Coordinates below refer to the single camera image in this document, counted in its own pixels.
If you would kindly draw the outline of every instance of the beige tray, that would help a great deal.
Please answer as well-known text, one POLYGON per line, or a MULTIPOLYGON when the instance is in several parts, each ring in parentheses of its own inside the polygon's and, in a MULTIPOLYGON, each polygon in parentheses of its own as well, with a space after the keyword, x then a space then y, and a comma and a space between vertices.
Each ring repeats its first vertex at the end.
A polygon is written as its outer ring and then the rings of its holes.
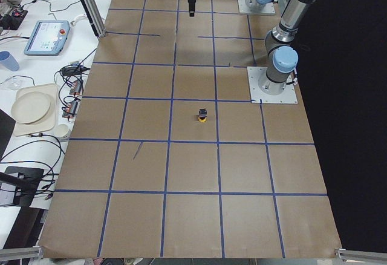
POLYGON ((24 94, 28 94, 34 91, 40 91, 41 93, 45 93, 50 97, 50 109, 46 113, 46 115, 40 120, 31 123, 31 124, 22 124, 16 123, 15 128, 13 130, 13 134, 15 136, 23 136, 32 133, 39 133, 51 130, 55 127, 56 118, 57 118, 57 92, 58 86, 55 83, 49 83, 46 85, 37 85, 35 87, 26 87, 21 88, 16 93, 16 99, 20 98, 24 94))

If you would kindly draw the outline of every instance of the tan tabletop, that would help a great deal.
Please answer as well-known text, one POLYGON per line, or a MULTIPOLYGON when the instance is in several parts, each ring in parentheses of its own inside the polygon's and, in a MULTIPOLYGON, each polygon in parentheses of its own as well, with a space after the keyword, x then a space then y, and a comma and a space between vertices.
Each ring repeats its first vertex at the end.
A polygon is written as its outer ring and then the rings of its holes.
POLYGON ((40 245, 45 257, 329 258, 340 240, 299 90, 250 103, 279 16, 112 0, 40 245), (207 121, 198 121, 205 108, 207 121))

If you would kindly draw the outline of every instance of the cup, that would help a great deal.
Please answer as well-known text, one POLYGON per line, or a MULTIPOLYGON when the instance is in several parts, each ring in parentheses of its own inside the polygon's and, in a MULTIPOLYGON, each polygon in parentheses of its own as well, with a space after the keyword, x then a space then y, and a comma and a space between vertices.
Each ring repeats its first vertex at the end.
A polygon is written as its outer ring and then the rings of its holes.
POLYGON ((19 69, 19 64, 16 59, 7 51, 0 51, 0 64, 8 68, 10 71, 19 69))
POLYGON ((66 124, 60 124, 54 128, 54 136, 59 141, 67 141, 70 138, 71 130, 66 124))

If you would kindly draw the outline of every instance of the metal bracket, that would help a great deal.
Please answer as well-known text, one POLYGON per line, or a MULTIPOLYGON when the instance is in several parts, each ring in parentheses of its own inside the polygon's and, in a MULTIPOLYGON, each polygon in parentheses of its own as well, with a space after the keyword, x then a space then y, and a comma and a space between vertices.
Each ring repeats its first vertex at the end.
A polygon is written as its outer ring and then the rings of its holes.
POLYGON ((264 15, 264 16, 274 16, 276 10, 274 9, 273 3, 268 3, 262 6, 260 10, 253 10, 246 5, 246 0, 238 0, 239 12, 245 15, 264 15))
POLYGON ((364 262, 374 262, 379 264, 387 264, 386 253, 375 253, 375 252, 362 252, 362 251, 351 251, 345 249, 336 249, 336 256, 343 260, 354 260, 364 262))
POLYGON ((267 67, 247 67, 247 74, 249 75, 250 97, 252 103, 298 103, 293 85, 287 85, 285 90, 277 96, 264 93, 260 89, 258 86, 258 79, 263 73, 266 72, 266 69, 267 67))
POLYGON ((0 261, 18 260, 25 258, 43 258, 43 247, 3 249, 0 250, 0 261))

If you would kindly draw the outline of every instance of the blue-framed tablet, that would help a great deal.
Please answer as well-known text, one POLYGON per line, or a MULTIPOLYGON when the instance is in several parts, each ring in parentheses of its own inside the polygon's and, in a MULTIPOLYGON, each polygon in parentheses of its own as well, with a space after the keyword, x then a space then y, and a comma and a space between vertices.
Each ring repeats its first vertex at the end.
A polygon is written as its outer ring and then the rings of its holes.
POLYGON ((66 43, 69 32, 68 21, 37 21, 24 54, 58 55, 66 43))

